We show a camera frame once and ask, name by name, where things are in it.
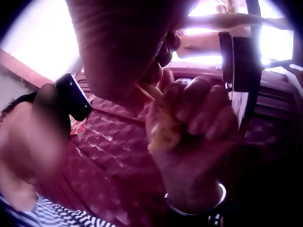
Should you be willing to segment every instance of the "striped shirt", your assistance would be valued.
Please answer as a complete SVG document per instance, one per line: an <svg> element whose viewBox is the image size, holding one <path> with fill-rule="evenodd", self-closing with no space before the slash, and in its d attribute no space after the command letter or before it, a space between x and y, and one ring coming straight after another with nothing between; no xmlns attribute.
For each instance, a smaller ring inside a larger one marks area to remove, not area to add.
<svg viewBox="0 0 303 227"><path fill-rule="evenodd" d="M37 194L37 203L34 211L16 211L0 194L0 203L4 210L14 219L16 226L21 227L116 227L105 220L92 217L82 210L69 210L52 203Z"/></svg>

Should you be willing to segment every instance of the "blurred hand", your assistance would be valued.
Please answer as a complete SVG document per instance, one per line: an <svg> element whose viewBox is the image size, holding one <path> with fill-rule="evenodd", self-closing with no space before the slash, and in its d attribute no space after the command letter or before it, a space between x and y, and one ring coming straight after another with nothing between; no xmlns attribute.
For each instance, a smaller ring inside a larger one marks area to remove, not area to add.
<svg viewBox="0 0 303 227"><path fill-rule="evenodd" d="M222 193L218 169L237 140L237 118L228 93L203 76L174 81L168 70L163 71L157 86L173 106L176 118L184 123L181 141L174 149L152 153L170 202L183 212L210 210ZM156 105L152 103L146 117L149 139L157 125Z"/></svg>
<svg viewBox="0 0 303 227"><path fill-rule="evenodd" d="M135 85L159 81L197 0L66 2L92 93L138 114L146 96Z"/></svg>

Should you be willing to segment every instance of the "silver bangle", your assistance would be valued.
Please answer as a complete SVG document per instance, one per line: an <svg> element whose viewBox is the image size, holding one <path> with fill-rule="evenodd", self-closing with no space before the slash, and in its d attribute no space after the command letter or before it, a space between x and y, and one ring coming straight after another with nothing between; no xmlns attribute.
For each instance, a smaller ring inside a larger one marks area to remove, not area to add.
<svg viewBox="0 0 303 227"><path fill-rule="evenodd" d="M225 189L225 187L223 186L223 184L219 184L219 186L221 187L223 193L222 193L222 197L221 197L220 201L218 202L218 204L217 204L214 208L216 208L217 206L219 206L219 205L223 202L223 200L225 199L225 197L226 197L226 189ZM199 213L199 214L188 214L188 213L184 213L183 211L180 211L179 209L175 208L175 207L169 202L168 193L165 194L164 199L167 201L168 206L169 206L173 211L177 212L177 213L180 214L180 215L183 215L183 216L190 216L190 215L200 215L200 214L203 214L203 213Z"/></svg>

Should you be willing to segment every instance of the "hair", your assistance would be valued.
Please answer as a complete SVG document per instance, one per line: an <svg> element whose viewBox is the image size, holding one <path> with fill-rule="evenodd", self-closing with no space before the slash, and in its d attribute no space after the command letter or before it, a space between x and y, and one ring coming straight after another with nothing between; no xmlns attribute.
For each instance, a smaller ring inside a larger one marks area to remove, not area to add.
<svg viewBox="0 0 303 227"><path fill-rule="evenodd" d="M12 110L22 102L30 102L34 103L34 100L36 98L37 92L30 93L30 94L25 94L20 96L17 99L13 99L5 109L2 110L2 113L9 114L12 112ZM63 104L63 102L60 99L56 99L55 102L52 103L45 103L45 102L40 102L40 104L43 105L48 111L54 114L56 120L59 122L60 126L63 127L64 129L67 129L68 131L68 137L71 132L71 122L69 119L68 112L66 111L66 107Z"/></svg>

